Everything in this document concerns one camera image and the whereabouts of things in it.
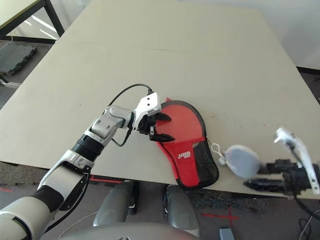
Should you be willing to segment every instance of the red tape line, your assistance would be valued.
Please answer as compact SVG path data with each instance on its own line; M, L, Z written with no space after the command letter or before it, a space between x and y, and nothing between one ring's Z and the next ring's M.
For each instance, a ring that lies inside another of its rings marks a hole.
M210 218L219 218L219 219L229 219L229 220L237 220L239 217L230 216L230 215L216 215L211 213L201 213L201 216L210 217Z

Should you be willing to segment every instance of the table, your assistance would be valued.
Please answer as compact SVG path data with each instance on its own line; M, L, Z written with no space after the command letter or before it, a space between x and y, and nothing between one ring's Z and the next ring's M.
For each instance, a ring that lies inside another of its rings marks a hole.
M52 167L135 83L151 86L161 101L192 104L208 138L224 149L246 145L263 162L291 158L273 143L284 126L318 160L320 107L259 12L175 0L93 0L0 111L0 161ZM133 109L145 94L137 87L115 104ZM267 195L243 186L228 168L219 171L209 189ZM92 174L176 183L161 150L138 133L122 148L110 143ZM309 191L303 197L315 198Z

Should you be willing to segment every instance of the robotic arm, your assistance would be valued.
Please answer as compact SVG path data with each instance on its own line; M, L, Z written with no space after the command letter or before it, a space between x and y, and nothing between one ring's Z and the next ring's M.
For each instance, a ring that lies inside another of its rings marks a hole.
M282 179L253 178L244 185L260 192L283 193L293 197L306 189L312 189L314 195L320 195L320 168L318 164L312 164L303 141L288 130L279 128L274 142L284 144L297 163L291 162L290 159L277 159L275 163L267 163L258 173L281 174Z
M126 139L133 130L149 135L152 141L174 140L156 133L156 119L171 120L160 111L159 96L153 91L148 91L134 111L108 106L42 178L34 195L22 197L0 211L1 239L38 240L58 211L75 208L88 186L96 158L117 129L129 129Z

